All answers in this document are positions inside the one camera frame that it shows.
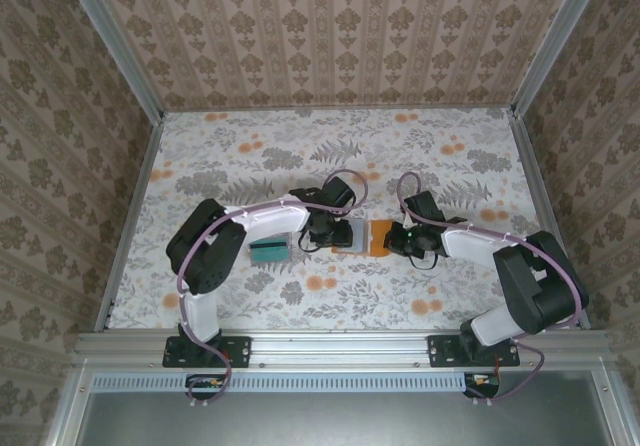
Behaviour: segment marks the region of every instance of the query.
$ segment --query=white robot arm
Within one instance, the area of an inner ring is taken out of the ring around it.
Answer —
[[[445,220],[429,191],[405,200],[409,211],[422,218],[454,227],[414,224],[407,215],[404,224],[394,222],[385,237],[385,247],[402,256],[424,258],[425,251],[459,258],[496,269],[505,302],[462,323],[460,344],[469,362],[490,348],[523,334],[537,334],[572,316],[576,301],[569,285],[547,261],[528,248],[503,237],[487,236],[465,228],[462,218]],[[539,231],[525,238],[529,246],[550,257],[575,285],[580,307],[588,295],[555,237]]]
[[[217,288],[229,275],[241,249],[254,241],[276,234],[307,231],[318,247],[348,247],[352,231],[340,215],[326,207],[344,208],[355,194],[334,177],[322,189],[297,189],[268,203],[251,206],[221,206],[214,199],[201,202],[167,246],[171,268],[178,274],[189,250],[214,221],[242,211],[211,232],[215,238],[203,242],[186,268],[189,285],[181,301],[183,316],[196,339],[208,343],[220,333],[217,318]],[[316,209],[313,206],[325,207]]]

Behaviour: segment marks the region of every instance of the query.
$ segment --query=wall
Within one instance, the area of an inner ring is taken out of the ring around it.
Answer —
[[[106,0],[169,110],[506,104],[562,0]]]
[[[640,406],[640,0],[591,0],[525,116],[564,241]]]
[[[0,0],[0,444],[46,431],[149,132],[78,0]]]

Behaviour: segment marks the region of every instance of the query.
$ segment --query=metal base bracket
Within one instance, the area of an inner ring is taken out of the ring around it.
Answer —
[[[491,347],[487,354],[469,360],[460,344],[459,334],[440,334],[427,337],[429,363],[432,368],[452,367],[500,367],[520,366],[518,348],[510,341],[503,341]]]
[[[234,369],[249,367],[250,336],[223,336],[216,349],[229,360]],[[167,338],[162,366],[165,368],[224,368],[223,362],[217,356],[182,336]]]

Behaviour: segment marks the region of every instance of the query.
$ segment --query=gray leaf pattern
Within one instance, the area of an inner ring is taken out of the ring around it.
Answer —
[[[478,141],[480,133],[502,139]],[[448,217],[534,232],[535,211],[510,134],[499,109],[169,113],[109,326],[175,326],[175,275],[164,248],[200,201],[266,201],[320,187],[338,168],[360,172],[369,186],[367,202],[349,217],[401,221],[397,181],[415,171]],[[362,195],[358,181],[341,178]],[[414,192],[407,181],[403,196]],[[22,242],[9,233],[7,241]],[[242,248],[218,290],[218,318],[222,328],[240,329],[457,328],[503,300],[496,281],[494,272],[451,258],[418,271],[395,255],[309,254],[294,245],[286,261],[252,265]],[[0,317],[11,321],[5,313]],[[40,319],[29,318],[25,332],[41,340],[59,334]]]

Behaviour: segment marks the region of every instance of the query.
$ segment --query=purple cable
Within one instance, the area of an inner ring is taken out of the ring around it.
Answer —
[[[336,207],[331,207],[331,206],[324,206],[322,204],[305,203],[303,201],[297,201],[297,200],[295,200],[295,201],[294,200],[286,200],[286,201],[271,201],[269,203],[256,204],[256,205],[253,205],[253,206],[248,206],[246,208],[241,208],[241,209],[238,209],[236,211],[232,211],[230,213],[227,213],[224,216],[222,216],[222,217],[218,218],[217,220],[215,220],[209,227],[207,227],[207,229],[205,229],[202,232],[200,237],[196,240],[195,243],[193,243],[193,246],[191,246],[191,249],[189,250],[189,252],[185,256],[184,261],[182,262],[182,264],[180,265],[180,269],[178,270],[178,278],[177,278],[177,283],[176,283],[176,287],[177,287],[178,293],[180,295],[180,314],[182,315],[182,329],[184,330],[184,332],[187,335],[187,337],[193,343],[195,343],[198,346],[200,346],[201,348],[204,348],[207,351],[210,351],[213,354],[215,354],[224,363],[224,366],[225,366],[225,369],[226,369],[226,372],[225,372],[226,380],[225,380],[225,382],[220,387],[220,390],[217,393],[215,393],[208,401],[216,401],[217,399],[219,399],[222,396],[222,394],[225,392],[225,390],[227,389],[227,387],[229,385],[229,382],[231,380],[232,371],[231,371],[231,363],[229,363],[229,360],[220,351],[218,351],[214,347],[209,346],[204,341],[200,341],[196,337],[195,333],[193,332],[193,330],[191,329],[191,326],[189,325],[189,323],[187,321],[187,310],[186,310],[186,306],[185,306],[184,295],[189,291],[189,289],[183,287],[183,280],[184,280],[185,272],[187,271],[187,268],[189,267],[189,263],[193,259],[193,256],[195,255],[195,253],[198,250],[198,248],[200,247],[200,245],[207,239],[207,236],[209,236],[213,231],[215,231],[215,229],[218,226],[220,226],[222,223],[224,223],[225,221],[228,221],[228,220],[230,220],[232,218],[235,218],[236,216],[241,216],[241,215],[244,215],[244,214],[253,213],[255,211],[260,211],[262,209],[271,208],[273,206],[282,206],[282,207],[285,207],[285,206],[298,206],[298,207],[299,206],[304,206],[306,208],[320,209],[320,210],[323,210],[323,211],[330,211],[330,212],[334,212],[334,213],[348,213],[352,209],[359,208],[367,200],[367,197],[369,195],[369,185],[367,184],[367,180],[364,178],[364,176],[362,174],[360,174],[359,172],[354,171],[352,169],[338,169],[337,171],[334,171],[333,173],[331,173],[327,177],[327,179],[325,180],[324,184],[326,185],[330,180],[332,180],[334,177],[336,177],[340,173],[353,174],[354,176],[358,177],[360,179],[360,181],[362,181],[362,184],[364,186],[364,194],[362,195],[362,198],[359,201],[357,201],[356,203],[352,204],[351,206],[347,206],[345,208],[336,208]],[[192,390],[193,390],[193,388],[189,388],[189,391],[188,391],[187,395],[189,396],[189,399],[195,400],[195,398],[191,394]]]
[[[536,367],[533,368],[533,370],[527,375],[526,378],[524,378],[522,380],[522,382],[520,382],[515,388],[513,388],[512,390],[501,394],[500,396],[496,396],[494,398],[487,398],[484,394],[482,394],[481,392],[477,391],[476,389],[470,388],[467,386],[467,390],[471,391],[473,394],[475,394],[476,396],[478,396],[481,399],[486,399],[487,401],[491,401],[491,402],[495,402],[495,401],[501,401],[503,399],[507,399],[510,396],[513,396],[514,394],[516,394],[518,391],[520,391],[522,388],[524,388],[527,383],[529,383],[529,381],[531,381],[542,369],[542,366],[544,365],[544,353],[539,350],[538,348],[534,348],[533,346],[528,346],[526,344],[522,344],[518,341],[516,341],[518,345],[520,345],[520,347],[522,349],[528,349],[531,352],[534,352],[536,354],[538,354],[540,356],[540,361],[538,361],[538,364],[536,364]]]
[[[578,288],[573,282],[573,279],[571,279],[571,276],[569,276],[569,274],[562,268],[562,266],[560,266],[560,264],[558,264],[556,260],[554,260],[551,256],[546,254],[544,251],[540,250],[539,248],[536,248],[534,245],[529,244],[524,239],[518,238],[516,236],[499,233],[497,231],[492,231],[490,229],[479,228],[473,225],[462,226],[460,224],[446,223],[443,221],[433,221],[431,219],[418,216],[414,212],[409,211],[409,208],[405,204],[404,199],[402,198],[402,194],[400,193],[402,182],[408,176],[413,176],[416,179],[418,183],[418,192],[420,192],[420,189],[421,189],[420,177],[416,173],[410,171],[400,176],[400,179],[398,180],[398,185],[396,186],[396,195],[398,196],[398,201],[400,202],[400,206],[402,207],[402,210],[405,213],[407,213],[412,218],[418,221],[421,221],[423,223],[432,224],[434,226],[440,226],[444,228],[456,229],[459,231],[475,231],[476,233],[480,233],[485,236],[512,241],[514,243],[520,244],[521,246],[524,246],[529,251],[531,251],[532,253],[536,254],[537,256],[545,260],[553,269],[556,270],[556,272],[560,275],[560,277],[564,280],[564,282],[567,283],[567,286],[569,286],[569,289],[571,290],[571,295],[573,296],[573,301],[575,302],[575,311],[573,312],[573,315],[569,319],[567,319],[566,321],[563,321],[562,323],[557,323],[552,326],[549,326],[547,329],[558,329],[564,326],[575,326],[575,324],[578,322],[580,318],[580,312],[582,311],[582,301],[580,300],[580,293],[578,292]]]

